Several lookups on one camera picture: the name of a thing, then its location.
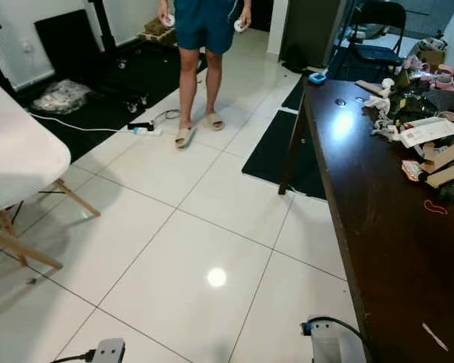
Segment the white plastic chair wooden legs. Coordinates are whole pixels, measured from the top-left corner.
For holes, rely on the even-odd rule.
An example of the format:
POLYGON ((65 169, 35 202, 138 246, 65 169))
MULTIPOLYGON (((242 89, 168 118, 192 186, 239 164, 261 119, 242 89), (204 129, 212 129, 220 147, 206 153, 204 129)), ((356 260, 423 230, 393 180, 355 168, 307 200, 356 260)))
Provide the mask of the white plastic chair wooden legs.
POLYGON ((22 265, 32 259, 55 270, 62 267, 54 257, 20 241, 8 208, 54 186, 82 205, 92 217, 100 215, 61 179, 70 160, 67 146, 0 87, 0 249, 15 253, 22 265))

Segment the clear plastic bag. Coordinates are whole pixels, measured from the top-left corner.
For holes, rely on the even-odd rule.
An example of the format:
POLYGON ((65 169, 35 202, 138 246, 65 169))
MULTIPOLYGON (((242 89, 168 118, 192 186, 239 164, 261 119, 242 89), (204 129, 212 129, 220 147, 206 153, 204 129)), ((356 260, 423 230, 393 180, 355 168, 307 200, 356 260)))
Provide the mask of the clear plastic bag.
POLYGON ((38 112, 64 115, 75 112, 86 105, 92 88, 70 79, 55 82, 35 99, 30 109, 38 112))

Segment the large black floor mat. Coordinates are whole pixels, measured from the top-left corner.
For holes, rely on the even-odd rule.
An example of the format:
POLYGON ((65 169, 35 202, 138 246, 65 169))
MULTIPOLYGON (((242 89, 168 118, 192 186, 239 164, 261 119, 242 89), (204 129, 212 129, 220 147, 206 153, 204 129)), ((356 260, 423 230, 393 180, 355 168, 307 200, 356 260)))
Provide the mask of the large black floor mat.
POLYGON ((75 112, 58 115, 30 109, 31 103, 62 76, 19 90, 14 99, 26 110, 39 115, 38 122, 53 132, 67 147, 72 162, 115 135, 115 130, 133 123, 145 111, 179 89, 179 53, 171 46, 138 45, 121 53, 126 66, 120 69, 109 63, 98 63, 86 77, 68 77, 73 82, 92 88, 86 105, 75 112))

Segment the black flat panel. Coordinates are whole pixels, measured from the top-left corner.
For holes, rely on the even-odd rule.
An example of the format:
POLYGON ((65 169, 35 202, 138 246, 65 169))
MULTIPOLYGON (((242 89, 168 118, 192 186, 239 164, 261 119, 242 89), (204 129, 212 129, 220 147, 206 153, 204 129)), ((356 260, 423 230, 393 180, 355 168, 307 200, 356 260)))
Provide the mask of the black flat panel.
POLYGON ((55 75, 82 76, 101 61, 101 51, 86 10, 38 20, 34 27, 55 75))

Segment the white power strip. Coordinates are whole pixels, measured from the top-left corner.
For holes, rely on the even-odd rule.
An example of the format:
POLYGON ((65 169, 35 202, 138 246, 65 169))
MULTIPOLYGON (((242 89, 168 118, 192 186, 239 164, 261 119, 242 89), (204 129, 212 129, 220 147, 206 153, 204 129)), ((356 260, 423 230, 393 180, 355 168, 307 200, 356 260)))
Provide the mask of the white power strip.
POLYGON ((158 136, 163 134, 163 131, 154 122, 130 123, 126 128, 137 135, 158 136))

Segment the beige slipper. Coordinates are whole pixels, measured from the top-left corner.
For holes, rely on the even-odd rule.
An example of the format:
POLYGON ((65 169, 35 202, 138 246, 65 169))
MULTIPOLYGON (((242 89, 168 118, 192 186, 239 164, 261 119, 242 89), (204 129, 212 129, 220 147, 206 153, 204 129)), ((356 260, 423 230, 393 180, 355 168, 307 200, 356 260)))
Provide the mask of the beige slipper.
POLYGON ((192 142, 193 136, 195 134, 196 128, 181 128, 176 133, 175 146, 176 148, 186 148, 192 142))
POLYGON ((209 112, 204 117, 205 125, 213 131, 220 131, 225 128, 223 118, 216 112, 209 112))

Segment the person in blue shorts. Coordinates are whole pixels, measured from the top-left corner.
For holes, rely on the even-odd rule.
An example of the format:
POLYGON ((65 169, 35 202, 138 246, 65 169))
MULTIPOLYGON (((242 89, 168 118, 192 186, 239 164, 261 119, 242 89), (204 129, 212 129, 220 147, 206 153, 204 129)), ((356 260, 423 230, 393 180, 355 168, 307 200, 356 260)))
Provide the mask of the person in blue shorts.
POLYGON ((192 127, 193 101, 197 92, 201 49, 207 60, 205 115, 216 112, 223 78, 223 56, 229 51, 236 23, 247 28, 252 0, 157 0, 158 20, 174 20, 176 44, 181 58, 179 71, 179 129, 192 127))

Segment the small black floor mat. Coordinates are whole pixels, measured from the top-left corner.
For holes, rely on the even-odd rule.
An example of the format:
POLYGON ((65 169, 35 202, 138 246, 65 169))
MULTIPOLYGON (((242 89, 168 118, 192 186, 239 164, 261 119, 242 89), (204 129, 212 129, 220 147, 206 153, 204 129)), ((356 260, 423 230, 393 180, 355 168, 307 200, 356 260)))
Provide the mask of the small black floor mat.
MULTIPOLYGON (((255 146, 247 162, 242 166, 242 173, 279 184, 285 170, 288 146, 295 128, 297 115, 302 108, 303 94, 306 88, 316 88, 317 84, 303 77, 289 92, 280 107, 275 110, 269 127, 255 146)), ((326 190, 319 167, 316 142, 313 140, 313 128, 306 126, 302 137, 302 146, 297 150, 294 168, 288 187, 309 197, 326 200, 326 190)))

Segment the dark tall cabinet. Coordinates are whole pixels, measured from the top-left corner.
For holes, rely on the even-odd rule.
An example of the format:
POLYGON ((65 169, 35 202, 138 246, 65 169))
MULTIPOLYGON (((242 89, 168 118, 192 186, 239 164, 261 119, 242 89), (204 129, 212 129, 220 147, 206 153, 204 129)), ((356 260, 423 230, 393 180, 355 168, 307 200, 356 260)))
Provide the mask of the dark tall cabinet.
POLYGON ((345 0, 288 0, 280 61, 286 69, 304 73, 326 69, 341 28, 345 0))

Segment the crumpled white tissue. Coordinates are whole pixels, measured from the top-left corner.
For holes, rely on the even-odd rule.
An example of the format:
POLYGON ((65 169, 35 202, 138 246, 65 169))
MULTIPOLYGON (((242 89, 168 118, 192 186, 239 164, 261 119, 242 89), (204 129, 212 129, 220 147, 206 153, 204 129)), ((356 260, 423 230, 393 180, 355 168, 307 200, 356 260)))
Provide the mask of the crumpled white tissue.
POLYGON ((387 118, 387 115, 390 113, 392 108, 392 101, 390 101, 390 94, 393 92, 394 81, 387 77, 383 79, 381 86, 375 88, 372 86, 372 89, 369 92, 372 92, 373 95, 365 101, 365 106, 377 110, 380 118, 387 118))

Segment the black folding chair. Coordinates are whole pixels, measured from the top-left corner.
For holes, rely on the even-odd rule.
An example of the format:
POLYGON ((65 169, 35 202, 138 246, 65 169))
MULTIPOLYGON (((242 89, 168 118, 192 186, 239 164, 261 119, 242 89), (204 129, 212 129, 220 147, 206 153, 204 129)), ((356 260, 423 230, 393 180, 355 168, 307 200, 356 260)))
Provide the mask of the black folding chair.
POLYGON ((378 0, 352 0, 351 7, 345 14, 344 26, 338 32, 335 44, 339 46, 345 39, 348 46, 335 52, 340 55, 337 66, 333 68, 334 79, 337 79, 344 69, 344 64, 352 58, 365 64, 375 65, 375 69, 397 70, 403 63, 401 57, 401 39, 406 30, 406 9, 396 2, 378 0), (378 45, 365 45, 357 38, 361 25, 376 25, 393 27, 399 30, 399 39, 392 48, 378 45))

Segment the white labelled paper box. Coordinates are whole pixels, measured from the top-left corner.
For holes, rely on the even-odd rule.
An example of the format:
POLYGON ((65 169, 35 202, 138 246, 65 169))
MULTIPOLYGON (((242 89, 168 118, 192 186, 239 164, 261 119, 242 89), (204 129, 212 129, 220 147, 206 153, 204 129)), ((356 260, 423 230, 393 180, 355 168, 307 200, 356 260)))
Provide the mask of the white labelled paper box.
POLYGON ((404 124, 399 139, 404 146, 413 147, 451 135, 454 135, 454 122, 445 117, 434 116, 404 124))

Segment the red rubber band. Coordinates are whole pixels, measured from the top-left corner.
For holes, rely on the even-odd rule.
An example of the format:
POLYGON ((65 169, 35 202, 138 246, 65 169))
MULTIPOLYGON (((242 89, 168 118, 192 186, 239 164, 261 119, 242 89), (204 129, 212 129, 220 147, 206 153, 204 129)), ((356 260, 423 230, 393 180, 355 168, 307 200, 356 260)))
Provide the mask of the red rubber band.
POLYGON ((441 205, 437 205, 432 200, 424 200, 423 201, 423 208, 431 213, 436 213, 442 216, 448 215, 449 211, 442 207, 441 205))

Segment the brown cardboard pieces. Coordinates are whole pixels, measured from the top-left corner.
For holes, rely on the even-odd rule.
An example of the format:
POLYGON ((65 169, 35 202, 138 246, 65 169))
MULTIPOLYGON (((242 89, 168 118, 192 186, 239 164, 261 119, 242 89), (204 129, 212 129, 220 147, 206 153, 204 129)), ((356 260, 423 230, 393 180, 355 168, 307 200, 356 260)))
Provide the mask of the brown cardboard pieces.
POLYGON ((420 167, 423 173, 418 176, 418 180, 434 189, 454 181, 454 145, 435 157, 427 158, 420 167))

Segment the pink plastic items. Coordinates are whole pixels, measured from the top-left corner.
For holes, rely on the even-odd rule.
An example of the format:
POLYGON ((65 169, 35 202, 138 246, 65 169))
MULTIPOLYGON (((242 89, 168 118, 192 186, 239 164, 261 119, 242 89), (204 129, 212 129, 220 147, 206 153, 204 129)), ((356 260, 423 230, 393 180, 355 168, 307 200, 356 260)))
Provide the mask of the pink plastic items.
POLYGON ((440 64, 430 82, 431 88, 454 92, 454 69, 440 64))

